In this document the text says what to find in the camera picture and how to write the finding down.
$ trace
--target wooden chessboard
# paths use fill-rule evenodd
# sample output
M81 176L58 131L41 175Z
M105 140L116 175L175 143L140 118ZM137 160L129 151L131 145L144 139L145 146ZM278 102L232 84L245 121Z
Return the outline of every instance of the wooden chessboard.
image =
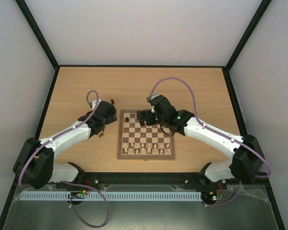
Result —
M174 138L168 128L160 125L140 126L135 109L120 112L118 159L174 160Z

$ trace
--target wooden table surface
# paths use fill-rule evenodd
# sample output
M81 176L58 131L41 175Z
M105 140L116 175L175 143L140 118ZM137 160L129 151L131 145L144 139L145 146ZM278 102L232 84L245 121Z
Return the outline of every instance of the wooden table surface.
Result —
M43 124L40 138L58 133L90 111L85 97L98 91L102 100L115 101L118 119L121 109L148 109L146 97L155 83L165 77L185 80L193 89L199 117L208 124L239 134L221 68L110 68L61 67ZM192 98L180 82L168 80L156 91L177 110L193 112ZM74 162L86 172L198 172L208 162L226 156L194 138L175 134L175 160L118 160L119 121L106 126L104 136L93 136L62 153L57 163Z

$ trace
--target white robotic arm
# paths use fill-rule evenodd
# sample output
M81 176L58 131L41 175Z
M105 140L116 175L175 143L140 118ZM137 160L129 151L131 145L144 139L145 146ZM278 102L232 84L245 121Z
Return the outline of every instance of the white robotic arm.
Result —
M263 162L239 143L247 145L262 156L261 148L255 137L248 135L244 138L233 135L205 123L186 110L176 111L163 95L155 94L150 100L147 100L151 104L152 110L137 113L141 126L145 125L145 122L148 126L160 124L169 128L173 133L178 132L184 136L199 139L228 157L226 161L210 162L203 167L199 173L204 178L203 184L208 183L207 180L217 182L230 178L237 178L244 183L253 181Z
M80 117L67 129L41 140L28 139L16 160L13 171L20 175L24 170L23 180L33 188L39 189L49 182L67 181L73 182L83 170L76 164L55 164L54 160L66 149L74 144L97 135L105 129L107 124L117 120L116 109L111 103L98 100L98 105L93 114L91 111ZM28 159L34 155L36 149L44 146L41 151L25 167Z

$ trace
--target robot end effector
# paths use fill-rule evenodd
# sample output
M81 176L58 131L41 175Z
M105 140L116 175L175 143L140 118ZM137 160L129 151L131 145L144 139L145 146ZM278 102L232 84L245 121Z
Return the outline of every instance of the robot end effector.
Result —
M145 122L148 126L160 124L169 128L173 133L178 132L184 136L197 138L229 157L229 160L224 162L206 164L199 173L199 180L202 184L207 185L210 181L216 182L230 178L236 178L243 183L252 183L263 164L252 152L234 143L230 138L225 139L209 131L205 128L206 124L203 127L199 126L198 120L195 119L193 113L186 110L177 111L163 95L153 96L151 100L148 98L147 101L152 106L152 110L137 112L137 118L141 126L145 125ZM243 141L243 144L263 157L258 140L252 135L247 135L245 138L231 136Z

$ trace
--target purple cable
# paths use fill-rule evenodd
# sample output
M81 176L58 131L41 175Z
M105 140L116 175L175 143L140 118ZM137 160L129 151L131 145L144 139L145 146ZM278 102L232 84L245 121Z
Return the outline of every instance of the purple cable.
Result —
M241 189L241 185L242 185L242 183L241 183L241 181L240 181L237 192L234 194L234 196L233 196L231 199L229 199L228 201L225 201L224 203L214 204L214 205L208 205L208 204L206 204L203 200L202 200L202 203L203 203L205 206L208 206L208 207L216 207L216 206L226 205L226 204L230 203L231 201L233 201L233 200L238 196L238 194L239 194L240 191L241 191L241 190L240 190L240 189Z
M200 120L200 118L198 117L198 114L197 114L196 102L195 102L194 93L193 93L191 87L190 87L184 80L179 79L179 78L174 78L174 77L169 77L169 78L161 79L161 80L158 81L158 82L156 83L156 85L153 87L153 90L152 90L152 92L150 93L148 99L149 99L149 100L151 99L151 97L152 97L152 95L153 95L156 87L158 86L158 84L160 84L161 82L163 82L163 81L165 81L165 80L170 80L170 79L172 79L172 80L178 80L178 81L182 82L185 86L187 86L187 88L189 89L189 91L190 91L190 93L191 93L192 99L193 99L193 106L194 106L194 115L195 115L195 118L196 118L197 122L203 127L203 126L204 126L204 123L201 122L201 120ZM219 132L219 131L217 131L217 130L209 127L209 126L205 126L204 128L206 128L206 129L210 130L211 132L216 133L216 134L218 134L218 135L220 135L220 136L222 136L222 137L224 137L224 138L226 138L226 139L228 139L228 140L231 140L231 139L232 139L232 137L229 137L229 136L227 136L227 135L225 135L225 134L223 134L223 133L221 133L221 132ZM268 176L271 175L271 171L272 171L272 170L271 170L271 166L269 165L269 163L268 163L262 156L260 156L256 151L254 151L254 150L253 150L252 148L250 148L249 146L243 144L242 142L240 142L240 141L238 141L238 140L234 140L234 142L238 143L239 145L241 145L241 146L243 146L244 148L246 148L248 151L252 152L256 157L258 157L258 158L267 166L267 168L268 168L268 173L267 173L267 175L256 175L256 177L259 177L259 178L267 178Z
M83 122L81 122L80 124L76 125L75 128L78 128L78 127L80 127L81 125L83 125L83 123L87 122L87 120L92 117L92 115L94 114L95 110L97 109L98 100L99 100L99 96L98 96L97 91L95 91L95 90L89 91L89 92L87 93L87 95L86 95L86 101L87 101L88 104L90 104L90 102L88 101L88 97L89 97L89 95L90 95L92 92L94 92L94 93L96 94L96 105L95 105L94 109L92 110L92 112L90 113L90 115L89 115ZM70 132L70 131L72 131L72 130L73 130L72 127L69 128L69 129L64 130L63 132L61 132L61 133L57 134L56 136L54 136L54 137L53 137L53 140L59 138L60 136L66 134L66 133L68 133L68 132ZM19 179L18 179L18 185L19 185L20 187L23 187L23 186L24 186L24 185L22 184L22 180L23 180L24 172L25 172L26 169L28 168L29 164L31 163L31 161L33 160L33 158L41 151L41 149L44 148L44 147L45 147L47 144L49 144L49 143L50 143L50 140L46 141L44 144L42 144L40 147L38 147L38 148L35 150L35 152L29 157L28 161L25 163L25 165L24 165L24 167L23 167L23 169L22 169L22 171L21 171L21 173L20 173L20 175L19 175Z
M62 183L65 183L65 184L69 184L69 185L72 185L72 186L78 186L78 187L83 187L83 188L88 188L94 192L97 192L99 195L101 195L101 197L104 199L105 203L106 203L106 206L107 206L107 216L106 216L106 219L105 221L101 224L101 225L92 225L92 224L89 224L87 223L84 219L81 218L81 216L77 213L76 209L74 208L74 206L72 205L72 199L75 197L75 196L72 196L70 201L69 201L69 204L71 205L70 207L73 209L73 211L75 212L75 214L77 215L77 217L79 218L79 220L85 224L86 226L90 227L90 228L94 228L94 229L97 229L97 228L101 228L103 226L105 226L107 224L107 221L109 219L109 215L110 215L110 207L109 207L109 204L105 198L105 196L100 192L98 191L97 189L94 189L90 186L87 186L87 185L83 185L83 184L73 184L73 183L70 183L70 182L67 182L67 181L61 181Z

